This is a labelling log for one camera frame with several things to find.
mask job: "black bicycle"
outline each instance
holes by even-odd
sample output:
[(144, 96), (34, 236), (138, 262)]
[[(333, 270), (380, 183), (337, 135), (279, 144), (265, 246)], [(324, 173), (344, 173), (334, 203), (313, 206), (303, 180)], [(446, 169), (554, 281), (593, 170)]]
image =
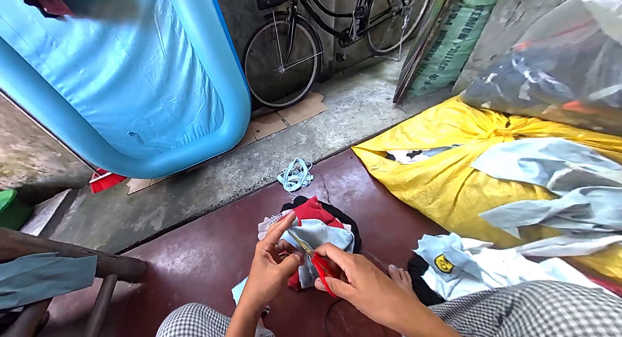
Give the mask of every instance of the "black bicycle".
[[(267, 7), (286, 1), (279, 0)], [(350, 18), (349, 27), (341, 31), (330, 27), (310, 1), (326, 15)], [(322, 30), (337, 38), (340, 47), (366, 37), (369, 51), (383, 56), (411, 36), (430, 1), (357, 0), (352, 13), (342, 14), (330, 11), (320, 0), (289, 0), (286, 11), (273, 8), (266, 15), (268, 22), (255, 32), (246, 47), (244, 71), (249, 89), (262, 105), (282, 109), (303, 100), (317, 80), (322, 66), (322, 42), (315, 27), (300, 15), (299, 2)]]

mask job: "concrete floor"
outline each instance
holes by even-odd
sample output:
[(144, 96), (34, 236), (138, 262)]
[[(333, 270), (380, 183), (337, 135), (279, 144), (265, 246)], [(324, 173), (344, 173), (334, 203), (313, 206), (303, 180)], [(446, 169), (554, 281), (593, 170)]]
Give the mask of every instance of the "concrete floor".
[(321, 161), (450, 96), (439, 91), (396, 107), (391, 100), (402, 63), (364, 67), (315, 87), (328, 111), (196, 170), (129, 196), (125, 182), (95, 195), (82, 189), (51, 238), (121, 253), (275, 182), (295, 157)]
[[(352, 150), (320, 162), (312, 172), (315, 180), (298, 193), (316, 195), (349, 215), (359, 229), (361, 254), (385, 272), (389, 264), (405, 268), (423, 234), (446, 233), (389, 193)], [(291, 200), (273, 184), (129, 251), (127, 255), (149, 262), (147, 277), (142, 284), (117, 283), (100, 336), (154, 336), (173, 309), (189, 302), (231, 316), (235, 303), (230, 289), (248, 275), (257, 223)], [(41, 336), (82, 336), (99, 283), (54, 298)], [(329, 311), (333, 302), (335, 298), (314, 288), (285, 288), (270, 302), (264, 322), (276, 336), (399, 336), (346, 301)]]

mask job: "bicycle frame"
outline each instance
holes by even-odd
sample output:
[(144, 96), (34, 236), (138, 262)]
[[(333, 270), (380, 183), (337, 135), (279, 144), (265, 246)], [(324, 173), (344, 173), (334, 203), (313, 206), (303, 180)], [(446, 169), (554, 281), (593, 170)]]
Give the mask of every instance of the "bicycle frame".
[[(326, 15), (330, 15), (335, 18), (350, 18), (352, 22), (350, 23), (350, 27), (346, 28), (344, 31), (338, 31), (335, 28), (326, 24), (319, 14), (317, 14), (314, 8), (311, 6), (311, 3), (308, 0), (291, 0), (291, 7), (289, 8), (289, 30), (287, 32), (287, 44), (285, 46), (285, 53), (283, 56), (283, 62), (287, 63), (289, 61), (289, 56), (292, 51), (295, 31), (296, 31), (296, 19), (301, 17), (298, 13), (298, 2), (302, 4), (302, 7), (305, 8), (307, 13), (311, 16), (313, 20), (320, 26), (320, 28), (334, 37), (336, 37), (339, 41), (339, 45), (342, 47), (347, 47), (352, 43), (358, 41), (363, 36), (365, 36), (369, 31), (376, 28), (378, 25), (383, 23), (385, 20), (392, 17), (391, 15), (391, 7), (386, 8), (380, 14), (374, 16), (372, 20), (369, 20), (369, 9), (367, 9), (367, 5), (364, 5), (364, 0), (356, 0), (356, 6), (354, 7), (354, 11), (351, 14), (343, 14), (343, 13), (335, 13), (328, 8), (326, 8), (320, 0), (311, 0), (315, 3), (316, 6)], [(355, 16), (357, 12), (362, 12), (364, 15)], [(353, 25), (356, 22), (355, 19), (360, 19), (362, 23), (361, 30), (357, 30), (355, 35), (350, 35), (348, 30), (353, 30)]]

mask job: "foot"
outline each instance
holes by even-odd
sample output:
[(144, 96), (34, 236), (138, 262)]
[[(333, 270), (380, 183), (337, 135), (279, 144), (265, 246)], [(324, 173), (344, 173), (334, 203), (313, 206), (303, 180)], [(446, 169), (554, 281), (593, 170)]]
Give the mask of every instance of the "foot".
[(391, 276), (391, 279), (398, 286), (400, 286), (401, 289), (404, 290), (404, 292), (409, 295), (414, 295), (415, 298), (417, 298), (415, 291), (412, 290), (412, 279), (410, 278), (410, 274), (406, 270), (398, 268), (391, 264), (389, 265), (389, 276)]

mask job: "scissor handle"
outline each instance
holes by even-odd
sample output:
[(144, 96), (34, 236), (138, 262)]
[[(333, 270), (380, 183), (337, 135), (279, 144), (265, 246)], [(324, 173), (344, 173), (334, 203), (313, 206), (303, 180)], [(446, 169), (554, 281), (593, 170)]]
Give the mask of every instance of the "scissor handle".
[(311, 262), (315, 266), (315, 269), (317, 269), (318, 274), (320, 274), (320, 280), (322, 281), (322, 284), (326, 288), (326, 291), (331, 296), (337, 297), (337, 295), (334, 294), (330, 290), (330, 287), (328, 287), (328, 284), (326, 283), (326, 277), (337, 278), (335, 273), (333, 273), (333, 270), (331, 270), (331, 268), (328, 266), (328, 261), (325, 258), (323, 258), (321, 255), (314, 253), (313, 257), (311, 258)]

